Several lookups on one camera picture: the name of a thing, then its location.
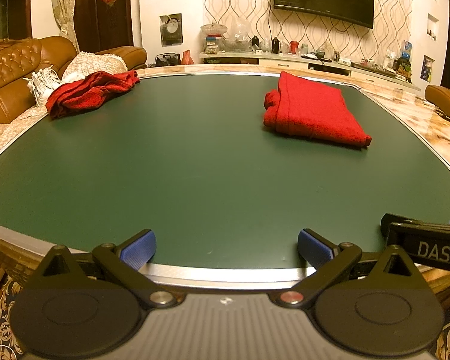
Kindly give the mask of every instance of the white lace pillow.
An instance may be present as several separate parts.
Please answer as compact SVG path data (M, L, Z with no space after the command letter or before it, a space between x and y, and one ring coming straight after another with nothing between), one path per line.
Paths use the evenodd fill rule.
M117 55L97 55L81 51L65 69L62 81L64 83L72 83L73 81L82 80L96 71L106 71L110 74L123 73L127 71L127 65Z

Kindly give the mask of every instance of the folded red towel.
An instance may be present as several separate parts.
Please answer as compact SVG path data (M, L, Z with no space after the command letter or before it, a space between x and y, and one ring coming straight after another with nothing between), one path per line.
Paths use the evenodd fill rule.
M118 93L132 89L140 80L135 70L110 74L97 71L80 81L60 85L46 102L52 118L99 108Z
M282 72L278 91L265 95L263 124L288 135L368 146L366 135L348 111L342 92L319 82Z

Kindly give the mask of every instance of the black circular disc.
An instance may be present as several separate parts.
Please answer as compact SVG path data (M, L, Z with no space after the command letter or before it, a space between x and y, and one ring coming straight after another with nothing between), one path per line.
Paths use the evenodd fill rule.
M97 288L25 288L11 312L11 325L27 351L73 359L113 349L131 335L139 317L130 292L102 282Z
M443 312L430 290L370 289L366 281L341 283L318 297L315 318L329 338L378 357L407 356L433 344Z

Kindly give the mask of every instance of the tv stand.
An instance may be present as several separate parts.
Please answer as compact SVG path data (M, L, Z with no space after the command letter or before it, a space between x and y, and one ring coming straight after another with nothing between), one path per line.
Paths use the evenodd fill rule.
M301 58L295 54L271 54L265 52L263 54L255 54L254 52L220 52L218 54L200 53L200 58L205 64L253 64L270 66L274 68L290 68L302 71L317 70L334 73L339 76L349 76L361 80L366 80L379 85L385 85L393 88L400 88L407 92L420 94L420 88L404 82L394 77L385 76L383 74L375 73L373 71L358 69L352 66L345 66L337 62L322 62L314 59Z

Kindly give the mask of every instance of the red cup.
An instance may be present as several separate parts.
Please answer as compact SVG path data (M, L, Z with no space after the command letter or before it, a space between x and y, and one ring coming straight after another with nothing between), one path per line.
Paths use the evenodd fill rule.
M298 49L298 47L299 47L299 42L295 42L295 41L290 42L290 52L292 54L296 54L296 50Z

